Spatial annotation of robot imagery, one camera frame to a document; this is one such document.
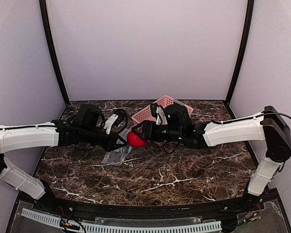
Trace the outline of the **red toy fruit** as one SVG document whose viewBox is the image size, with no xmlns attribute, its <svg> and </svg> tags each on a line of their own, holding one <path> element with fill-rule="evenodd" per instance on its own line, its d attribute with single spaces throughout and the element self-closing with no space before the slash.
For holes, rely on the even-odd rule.
<svg viewBox="0 0 291 233">
<path fill-rule="evenodd" d="M 142 148 L 142 147 L 144 147 L 146 145 L 146 140 L 144 140 L 144 141 L 131 141 L 130 132 L 127 134 L 127 142 L 131 147 L 133 147 L 133 148 Z"/>
</svg>

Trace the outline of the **clear zip top bag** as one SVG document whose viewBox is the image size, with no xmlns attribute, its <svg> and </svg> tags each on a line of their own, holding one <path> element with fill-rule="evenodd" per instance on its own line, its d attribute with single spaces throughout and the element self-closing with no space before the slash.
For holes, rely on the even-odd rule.
<svg viewBox="0 0 291 233">
<path fill-rule="evenodd" d="M 111 152 L 107 152 L 101 161 L 103 165 L 113 165 L 113 166 L 120 166 L 128 154 L 131 152 L 132 147 L 130 145 L 126 145 L 119 149 L 116 149 Z"/>
</svg>

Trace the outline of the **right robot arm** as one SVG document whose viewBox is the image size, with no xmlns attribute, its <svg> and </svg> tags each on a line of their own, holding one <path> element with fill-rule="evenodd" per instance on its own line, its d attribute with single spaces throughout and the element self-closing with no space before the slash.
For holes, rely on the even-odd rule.
<svg viewBox="0 0 291 233">
<path fill-rule="evenodd" d="M 144 120 L 132 127 L 132 133 L 142 140 L 176 142 L 196 150 L 226 143 L 265 141 L 267 151 L 247 186 L 251 196 L 260 196 L 291 157 L 291 130 L 283 119 L 286 115 L 272 106 L 252 116 L 200 124 L 191 122 L 182 105 L 169 105 L 163 113 L 166 124 Z"/>
</svg>

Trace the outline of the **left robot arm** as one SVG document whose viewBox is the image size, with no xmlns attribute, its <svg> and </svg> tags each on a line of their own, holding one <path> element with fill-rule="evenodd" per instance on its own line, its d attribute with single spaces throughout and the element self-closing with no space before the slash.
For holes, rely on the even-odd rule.
<svg viewBox="0 0 291 233">
<path fill-rule="evenodd" d="M 16 190 L 22 191 L 34 200 L 53 199 L 50 186 L 34 178 L 14 165 L 5 153 L 28 148 L 63 147 L 79 143 L 100 146 L 111 152 L 128 143 L 120 136 L 123 129 L 113 133 L 112 128 L 128 124 L 128 114 L 124 109 L 115 110 L 105 118 L 101 109 L 83 104 L 76 114 L 67 119 L 57 119 L 46 123 L 3 126 L 0 125 L 0 180 Z"/>
</svg>

